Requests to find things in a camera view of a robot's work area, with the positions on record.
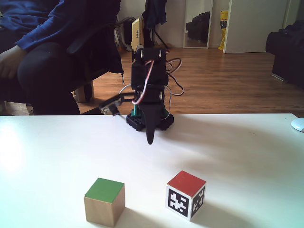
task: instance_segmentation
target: door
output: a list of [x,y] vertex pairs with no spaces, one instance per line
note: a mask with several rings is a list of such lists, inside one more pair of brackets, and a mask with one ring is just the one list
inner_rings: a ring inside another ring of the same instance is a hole
[[287,0],[230,0],[224,53],[265,52],[269,33],[282,28]]

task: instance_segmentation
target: yellow object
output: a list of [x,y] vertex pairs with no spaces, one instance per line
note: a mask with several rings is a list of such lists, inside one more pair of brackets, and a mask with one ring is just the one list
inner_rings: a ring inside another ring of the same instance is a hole
[[226,29],[227,29],[227,21],[228,21],[228,10],[221,11],[220,13],[220,26],[222,28],[222,42],[219,46],[219,50],[224,50],[225,39],[226,39]]
[[133,51],[137,51],[138,45],[144,45],[144,38],[143,38],[143,17],[138,18],[136,21],[132,23],[132,49]]

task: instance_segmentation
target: black pants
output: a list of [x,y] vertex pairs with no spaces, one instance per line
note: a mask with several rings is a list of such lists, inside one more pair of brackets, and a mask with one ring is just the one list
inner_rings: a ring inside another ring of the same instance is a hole
[[[21,37],[0,29],[0,53],[14,47]],[[0,78],[0,101],[31,103],[35,115],[77,115],[78,105],[69,91],[75,67],[66,50],[45,43],[30,51],[14,79]]]

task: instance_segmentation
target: white wire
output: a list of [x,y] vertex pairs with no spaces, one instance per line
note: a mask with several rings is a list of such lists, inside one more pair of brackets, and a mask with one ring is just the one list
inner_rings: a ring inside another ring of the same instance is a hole
[[131,86],[131,84],[126,85],[126,86],[119,92],[119,94],[121,94],[126,88],[128,88],[128,87],[130,87],[130,86]]
[[175,61],[179,61],[180,63],[179,63],[179,65],[173,71],[169,72],[170,74],[173,74],[175,71],[177,71],[181,67],[181,65],[182,65],[182,59],[180,59],[180,58],[174,58],[174,59],[168,60],[166,62],[167,64],[169,64],[169,63],[172,63],[172,62],[175,62]]
[[148,75],[146,77],[146,81],[145,81],[145,84],[144,84],[144,88],[143,88],[143,91],[142,91],[142,94],[141,94],[141,97],[137,100],[137,101],[132,101],[132,104],[133,105],[138,105],[144,98],[144,95],[146,94],[146,89],[147,89],[147,85],[148,85],[148,81],[149,81],[149,78],[150,78],[150,74],[151,74],[151,71],[152,71],[152,68],[153,68],[153,65],[154,65],[154,60],[149,60],[145,63],[145,65],[151,63],[151,66],[150,66],[150,69],[149,69],[149,72],[148,72]]
[[181,92],[180,94],[174,94],[174,93],[171,93],[171,92],[170,92],[170,94],[172,94],[172,95],[174,95],[174,96],[182,96],[182,95],[185,93],[184,87],[182,87],[182,86],[178,83],[177,79],[176,79],[173,75],[169,74],[169,76],[170,76],[171,78],[173,78],[173,80],[175,81],[175,83],[182,89],[182,92]]
[[164,118],[164,119],[161,119],[161,120],[165,120],[165,119],[167,119],[169,116],[170,116],[170,113],[171,113],[171,101],[172,101],[172,93],[171,93],[171,89],[170,89],[170,87],[169,86],[167,86],[167,85],[165,85],[165,89],[170,93],[170,100],[169,100],[169,114],[168,114],[168,116],[166,117],[166,118]]
[[166,68],[166,71],[171,71],[171,70],[173,69],[172,64],[171,64],[171,63],[166,63],[166,64],[168,64],[169,66],[171,66],[171,69],[170,69],[170,70],[167,70],[167,68]]

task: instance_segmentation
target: person's knee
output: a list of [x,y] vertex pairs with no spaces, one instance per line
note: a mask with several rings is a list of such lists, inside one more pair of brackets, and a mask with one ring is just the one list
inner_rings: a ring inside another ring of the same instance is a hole
[[30,51],[18,68],[18,80],[27,93],[40,93],[60,85],[71,74],[72,63],[57,43],[45,43]]

